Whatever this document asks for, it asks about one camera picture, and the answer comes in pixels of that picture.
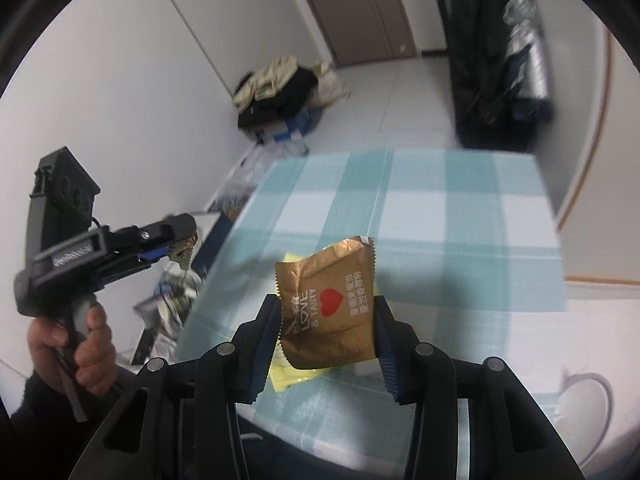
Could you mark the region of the person's left hand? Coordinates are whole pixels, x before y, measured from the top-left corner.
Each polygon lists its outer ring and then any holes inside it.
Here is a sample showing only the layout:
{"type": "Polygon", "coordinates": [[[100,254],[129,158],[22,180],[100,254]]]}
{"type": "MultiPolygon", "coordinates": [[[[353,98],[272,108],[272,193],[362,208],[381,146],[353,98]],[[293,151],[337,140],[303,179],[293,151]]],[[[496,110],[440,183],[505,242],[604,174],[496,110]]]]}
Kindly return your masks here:
{"type": "MultiPolygon", "coordinates": [[[[86,324],[88,334],[74,352],[75,379],[88,393],[103,398],[114,386],[118,370],[112,331],[107,324],[103,307],[97,302],[87,311],[86,324]]],[[[34,373],[59,393],[63,393],[64,389],[54,350],[64,349],[67,339],[67,330],[44,316],[32,320],[27,331],[27,344],[34,373]]]]}

